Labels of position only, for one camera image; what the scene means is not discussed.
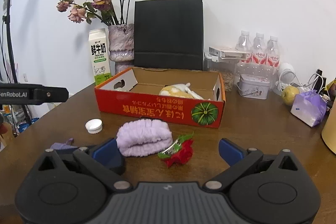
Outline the person's left hand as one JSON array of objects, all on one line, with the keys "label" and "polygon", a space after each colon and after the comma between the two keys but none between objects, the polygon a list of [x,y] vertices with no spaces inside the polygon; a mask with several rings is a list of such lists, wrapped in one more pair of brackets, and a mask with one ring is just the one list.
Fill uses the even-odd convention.
[{"label": "person's left hand", "polygon": [[0,114],[0,135],[2,136],[3,134],[7,133],[8,129],[6,127],[6,122],[2,116],[2,114]]}]

